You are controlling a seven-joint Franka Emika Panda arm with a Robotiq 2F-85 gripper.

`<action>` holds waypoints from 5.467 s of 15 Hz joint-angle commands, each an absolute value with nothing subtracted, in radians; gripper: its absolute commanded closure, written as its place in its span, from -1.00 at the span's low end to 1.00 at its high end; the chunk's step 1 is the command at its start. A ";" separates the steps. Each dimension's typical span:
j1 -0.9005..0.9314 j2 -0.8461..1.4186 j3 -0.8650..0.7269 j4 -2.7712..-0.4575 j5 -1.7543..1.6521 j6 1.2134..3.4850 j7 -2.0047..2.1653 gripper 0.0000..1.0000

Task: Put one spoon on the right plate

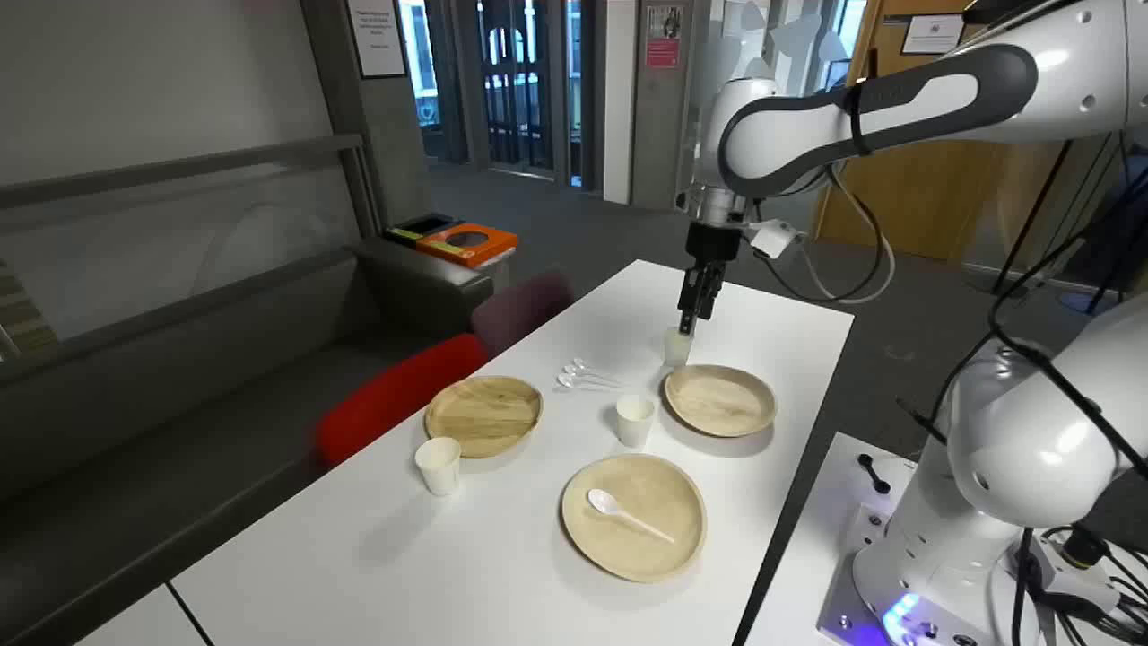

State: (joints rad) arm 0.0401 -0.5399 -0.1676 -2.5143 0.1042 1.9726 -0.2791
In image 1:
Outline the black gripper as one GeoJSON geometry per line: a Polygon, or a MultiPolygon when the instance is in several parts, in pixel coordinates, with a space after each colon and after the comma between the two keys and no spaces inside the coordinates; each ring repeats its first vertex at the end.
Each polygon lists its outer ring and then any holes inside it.
{"type": "Polygon", "coordinates": [[[710,319],[718,305],[718,287],[725,266],[739,255],[739,230],[718,230],[707,223],[692,223],[685,237],[685,251],[692,255],[689,287],[700,294],[692,312],[692,291],[678,294],[678,334],[692,334],[696,319],[710,319]]]}

